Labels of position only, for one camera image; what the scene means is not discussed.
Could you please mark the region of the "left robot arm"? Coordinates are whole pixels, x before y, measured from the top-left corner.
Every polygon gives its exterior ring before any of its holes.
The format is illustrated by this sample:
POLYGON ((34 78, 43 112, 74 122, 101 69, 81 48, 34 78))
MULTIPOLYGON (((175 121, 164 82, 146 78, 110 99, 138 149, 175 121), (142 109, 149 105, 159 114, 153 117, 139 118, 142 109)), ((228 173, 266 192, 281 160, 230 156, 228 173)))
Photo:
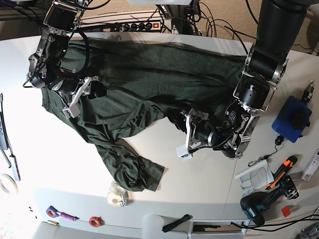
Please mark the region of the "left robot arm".
POLYGON ((264 0, 261 3, 255 43, 247 53, 244 69, 233 92, 234 102, 225 111, 223 126, 208 113, 181 110, 172 122, 186 134, 177 155, 183 160, 201 149, 221 151, 240 158, 251 141, 260 113, 269 103, 283 77, 288 53, 313 0, 264 0))

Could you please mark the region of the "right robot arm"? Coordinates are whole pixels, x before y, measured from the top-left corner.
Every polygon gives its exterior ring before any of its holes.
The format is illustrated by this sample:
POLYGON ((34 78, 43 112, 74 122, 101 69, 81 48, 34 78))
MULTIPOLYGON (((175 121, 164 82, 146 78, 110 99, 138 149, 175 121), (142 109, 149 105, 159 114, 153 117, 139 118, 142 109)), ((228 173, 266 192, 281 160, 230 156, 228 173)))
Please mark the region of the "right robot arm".
POLYGON ((70 95, 72 101, 63 101, 62 110, 67 119, 80 114, 77 102, 81 97, 89 99, 105 96, 107 91, 99 76, 87 76, 90 45, 86 34, 80 29, 85 11, 90 10, 89 0, 54 0, 49 8, 37 50, 29 57, 29 72, 24 88, 45 88, 62 97, 70 95), (80 70, 63 70, 61 60, 66 55, 69 40, 78 32, 84 40, 85 58, 80 70))

